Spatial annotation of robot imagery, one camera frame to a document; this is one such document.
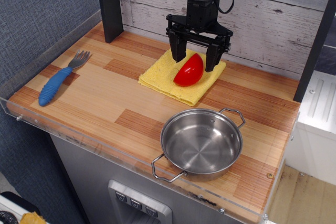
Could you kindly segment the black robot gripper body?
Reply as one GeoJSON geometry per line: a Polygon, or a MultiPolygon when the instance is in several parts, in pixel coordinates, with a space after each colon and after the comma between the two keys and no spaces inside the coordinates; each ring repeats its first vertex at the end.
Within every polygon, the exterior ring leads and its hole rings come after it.
{"type": "Polygon", "coordinates": [[[228,50],[230,50],[230,38],[233,32],[222,26],[217,21],[218,13],[227,14],[227,10],[221,10],[220,0],[187,0],[186,15],[167,15],[168,25],[166,34],[172,29],[184,35],[188,42],[208,47],[216,37],[226,37],[228,50]]]}

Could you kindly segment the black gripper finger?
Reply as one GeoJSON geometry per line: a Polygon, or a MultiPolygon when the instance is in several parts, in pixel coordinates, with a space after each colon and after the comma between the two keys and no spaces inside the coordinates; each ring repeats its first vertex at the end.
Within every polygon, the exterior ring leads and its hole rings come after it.
{"type": "Polygon", "coordinates": [[[209,43],[206,52],[206,72],[211,72],[219,64],[222,54],[228,52],[226,37],[216,37],[209,43]]]}
{"type": "Polygon", "coordinates": [[[173,31],[169,31],[169,43],[171,47],[172,57],[175,62],[180,62],[186,57],[187,40],[184,35],[173,31]]]}

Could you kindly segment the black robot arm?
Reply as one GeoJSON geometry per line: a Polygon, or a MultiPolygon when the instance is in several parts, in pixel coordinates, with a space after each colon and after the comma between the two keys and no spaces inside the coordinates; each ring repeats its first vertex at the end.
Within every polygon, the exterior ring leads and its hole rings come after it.
{"type": "Polygon", "coordinates": [[[233,32],[217,21],[218,14],[229,13],[221,10],[220,0],[187,0],[186,15],[167,15],[166,34],[169,37],[172,57],[180,62],[186,57],[186,46],[193,42],[206,47],[205,71],[211,72],[219,64],[222,54],[230,50],[233,32]]]}

